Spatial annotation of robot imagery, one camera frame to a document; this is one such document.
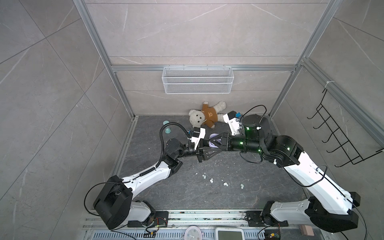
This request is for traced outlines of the purple earbud charging case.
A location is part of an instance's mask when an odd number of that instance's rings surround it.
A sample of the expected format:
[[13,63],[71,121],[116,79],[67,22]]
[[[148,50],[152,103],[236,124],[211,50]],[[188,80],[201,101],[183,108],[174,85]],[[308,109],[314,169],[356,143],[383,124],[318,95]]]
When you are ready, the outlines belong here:
[[219,134],[210,134],[210,137],[209,137],[209,147],[210,148],[219,148],[220,145],[222,144],[221,139],[216,139],[216,137],[218,135]]

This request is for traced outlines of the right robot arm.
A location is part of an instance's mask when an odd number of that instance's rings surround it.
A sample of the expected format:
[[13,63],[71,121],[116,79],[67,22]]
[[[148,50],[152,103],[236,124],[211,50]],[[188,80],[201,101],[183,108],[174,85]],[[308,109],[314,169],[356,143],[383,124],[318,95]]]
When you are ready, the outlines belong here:
[[257,153],[261,160],[281,168],[299,186],[312,195],[299,201],[269,201],[261,218],[266,225],[282,222],[314,225],[329,233],[358,227],[359,216],[353,211],[360,205],[360,195],[348,192],[327,176],[326,166],[317,166],[293,138],[274,135],[269,121],[257,114],[235,121],[243,131],[210,136],[210,142],[223,151]]

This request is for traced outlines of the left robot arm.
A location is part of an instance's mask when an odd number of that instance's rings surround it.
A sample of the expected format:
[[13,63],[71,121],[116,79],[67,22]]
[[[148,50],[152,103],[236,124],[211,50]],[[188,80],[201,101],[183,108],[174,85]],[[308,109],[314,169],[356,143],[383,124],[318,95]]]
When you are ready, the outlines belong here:
[[183,165],[179,158],[196,156],[201,163],[222,151],[209,147],[206,140],[200,140],[197,148],[194,145],[183,145],[177,139],[170,139],[159,164],[129,177],[110,177],[93,203],[95,211],[107,228],[117,229],[124,221],[151,225],[156,210],[146,201],[135,202],[133,199],[150,186],[177,173]]

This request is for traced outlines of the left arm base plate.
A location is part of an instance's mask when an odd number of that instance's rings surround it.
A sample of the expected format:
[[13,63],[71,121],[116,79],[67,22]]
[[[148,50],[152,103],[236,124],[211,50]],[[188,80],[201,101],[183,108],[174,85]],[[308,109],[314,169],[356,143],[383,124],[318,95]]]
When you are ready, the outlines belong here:
[[128,228],[141,228],[153,226],[157,228],[157,225],[161,227],[168,226],[169,212],[168,211],[157,211],[154,214],[150,214],[143,222],[139,221],[128,221]]

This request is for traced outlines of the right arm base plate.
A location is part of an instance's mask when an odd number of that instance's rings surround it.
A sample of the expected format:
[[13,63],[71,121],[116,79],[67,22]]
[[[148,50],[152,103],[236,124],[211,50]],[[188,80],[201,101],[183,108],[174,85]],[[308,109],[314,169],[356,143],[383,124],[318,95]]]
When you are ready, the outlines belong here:
[[262,211],[246,211],[244,220],[248,222],[249,227],[288,227],[287,221],[279,222],[269,214],[263,214]]

